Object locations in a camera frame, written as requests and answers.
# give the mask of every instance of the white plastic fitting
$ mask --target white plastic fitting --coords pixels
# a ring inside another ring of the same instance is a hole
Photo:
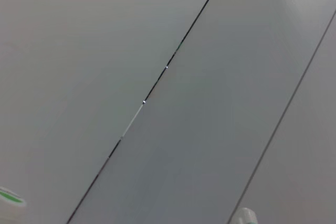
[[[19,224],[26,206],[20,196],[0,187],[0,224]]]
[[[233,215],[231,224],[258,224],[257,216],[251,209],[240,208]]]

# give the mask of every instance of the green label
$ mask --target green label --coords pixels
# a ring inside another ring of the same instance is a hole
[[[11,201],[14,201],[14,202],[17,202],[17,203],[22,203],[22,201],[19,200],[18,198],[15,198],[10,194],[4,193],[3,191],[0,191],[0,195],[5,197],[6,199],[11,200]]]

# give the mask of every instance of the gray surface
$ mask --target gray surface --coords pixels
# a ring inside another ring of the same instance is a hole
[[[65,223],[206,0],[0,0],[0,185]]]
[[[241,206],[259,223],[336,222],[336,20]]]
[[[225,223],[335,7],[210,0],[72,223]]]

